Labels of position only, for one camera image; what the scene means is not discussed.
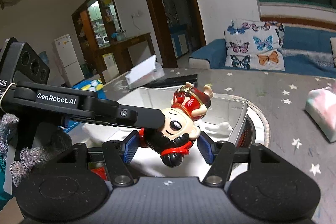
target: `wooden sideboard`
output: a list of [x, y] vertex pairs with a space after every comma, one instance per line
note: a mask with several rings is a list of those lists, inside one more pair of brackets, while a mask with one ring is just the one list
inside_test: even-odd
[[[99, 60], [101, 59], [101, 56], [112, 53], [117, 64], [119, 74], [123, 74], [129, 71], [134, 66], [129, 55], [128, 48], [144, 41], [147, 41], [151, 55], [155, 54], [151, 34], [145, 33], [136, 37], [128, 37], [127, 39], [122, 41], [115, 41], [112, 43], [110, 42], [108, 45], [95, 50], [94, 56], [96, 60]], [[102, 70], [98, 69], [97, 72], [99, 73], [100, 79], [103, 84], [106, 84]]]

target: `cartoon toy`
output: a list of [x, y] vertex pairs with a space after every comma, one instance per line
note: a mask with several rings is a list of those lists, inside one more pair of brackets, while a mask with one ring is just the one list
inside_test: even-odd
[[204, 86], [204, 92], [191, 83], [177, 89], [171, 102], [172, 107], [161, 110], [165, 115], [164, 125], [158, 130], [139, 131], [140, 146], [159, 153], [162, 162], [168, 167], [179, 166], [201, 134], [194, 121], [205, 116], [212, 97], [208, 85]]

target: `refrigerator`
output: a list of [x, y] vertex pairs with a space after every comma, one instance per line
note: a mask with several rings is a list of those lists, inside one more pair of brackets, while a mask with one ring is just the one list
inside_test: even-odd
[[58, 71], [70, 87], [84, 80], [74, 47], [69, 34], [59, 37], [53, 42], [53, 51]]

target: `pink and white package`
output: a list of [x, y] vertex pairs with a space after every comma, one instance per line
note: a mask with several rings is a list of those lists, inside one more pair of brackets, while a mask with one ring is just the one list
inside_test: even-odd
[[305, 110], [330, 142], [336, 141], [336, 81], [331, 87], [311, 90]]

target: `window sill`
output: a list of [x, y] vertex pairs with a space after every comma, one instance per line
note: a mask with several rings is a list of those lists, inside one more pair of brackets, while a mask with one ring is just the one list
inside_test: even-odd
[[259, 4], [260, 4], [260, 6], [308, 8], [308, 9], [321, 10], [321, 11], [326, 11], [326, 12], [331, 12], [331, 13], [336, 14], [336, 9], [323, 7], [323, 6], [310, 5], [310, 4], [284, 3], [284, 2], [260, 2]]

